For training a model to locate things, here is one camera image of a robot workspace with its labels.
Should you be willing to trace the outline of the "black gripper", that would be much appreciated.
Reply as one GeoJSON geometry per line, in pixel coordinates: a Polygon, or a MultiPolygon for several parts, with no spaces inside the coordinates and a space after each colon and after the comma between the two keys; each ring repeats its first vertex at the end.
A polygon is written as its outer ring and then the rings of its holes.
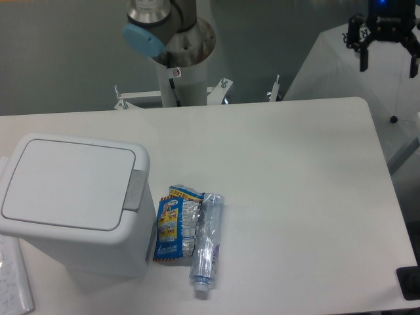
{"type": "Polygon", "coordinates": [[[418,74],[419,42],[413,32],[419,29],[415,15],[416,1],[368,1],[367,18],[351,16],[346,33],[346,47],[353,49],[360,59],[360,71],[368,68],[368,46],[374,40],[401,42],[411,55],[409,77],[418,74]]]}

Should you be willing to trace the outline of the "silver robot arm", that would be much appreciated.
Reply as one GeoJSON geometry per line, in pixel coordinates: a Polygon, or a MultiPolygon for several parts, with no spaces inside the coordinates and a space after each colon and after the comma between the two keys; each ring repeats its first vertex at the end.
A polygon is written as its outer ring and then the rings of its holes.
{"type": "MultiPolygon", "coordinates": [[[[360,71],[368,69],[369,46],[400,43],[410,54],[409,76],[419,71],[419,27],[415,1],[368,1],[368,14],[349,18],[344,42],[359,55],[360,71]]],[[[195,1],[129,1],[126,43],[166,68],[186,68],[207,59],[215,49],[213,28],[197,16],[195,1]]]]}

